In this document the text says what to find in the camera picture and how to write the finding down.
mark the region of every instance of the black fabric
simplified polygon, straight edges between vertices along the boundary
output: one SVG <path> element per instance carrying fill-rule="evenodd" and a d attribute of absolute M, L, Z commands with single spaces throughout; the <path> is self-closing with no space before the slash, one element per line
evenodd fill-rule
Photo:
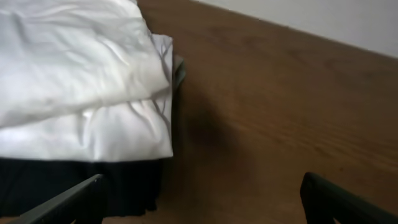
<path fill-rule="evenodd" d="M 107 216 L 155 210 L 162 160 L 117 163 L 0 159 L 0 217 L 14 217 L 95 174 L 108 185 Z"/>

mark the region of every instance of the black bed skirt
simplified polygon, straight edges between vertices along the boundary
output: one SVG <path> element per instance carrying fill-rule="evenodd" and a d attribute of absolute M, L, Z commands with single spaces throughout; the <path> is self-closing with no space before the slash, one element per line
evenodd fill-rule
<path fill-rule="evenodd" d="M 162 160 L 54 162 L 0 159 L 0 217 L 15 217 L 95 174 L 108 185 L 107 217 L 143 215 L 156 209 Z"/>

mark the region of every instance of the black metal bar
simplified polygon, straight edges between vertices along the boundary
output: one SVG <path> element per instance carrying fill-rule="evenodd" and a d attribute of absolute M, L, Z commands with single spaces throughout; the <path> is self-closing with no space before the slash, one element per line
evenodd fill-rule
<path fill-rule="evenodd" d="M 394 215 L 361 200 L 319 175 L 306 173 L 300 195 L 308 224 L 390 224 L 398 223 Z"/>
<path fill-rule="evenodd" d="M 10 223 L 101 223 L 106 206 L 106 184 L 104 177 L 97 174 Z"/>

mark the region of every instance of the wood grain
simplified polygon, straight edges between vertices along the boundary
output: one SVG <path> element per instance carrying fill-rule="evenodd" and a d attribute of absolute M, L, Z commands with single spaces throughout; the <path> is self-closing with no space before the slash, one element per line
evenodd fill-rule
<path fill-rule="evenodd" d="M 159 210 L 132 223 L 305 223 L 307 171 L 398 214 L 397 60 L 186 0 L 139 5 L 187 78 Z"/>

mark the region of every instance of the white fabric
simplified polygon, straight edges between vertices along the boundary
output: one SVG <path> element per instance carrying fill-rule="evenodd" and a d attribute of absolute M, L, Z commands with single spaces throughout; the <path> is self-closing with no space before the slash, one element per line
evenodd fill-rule
<path fill-rule="evenodd" d="M 0 30 L 0 127 L 169 86 L 134 1 L 0 0 Z"/>
<path fill-rule="evenodd" d="M 153 35 L 167 78 L 172 39 Z M 84 110 L 0 129 L 0 157 L 66 161 L 138 161 L 172 156 L 172 87 L 154 100 Z"/>

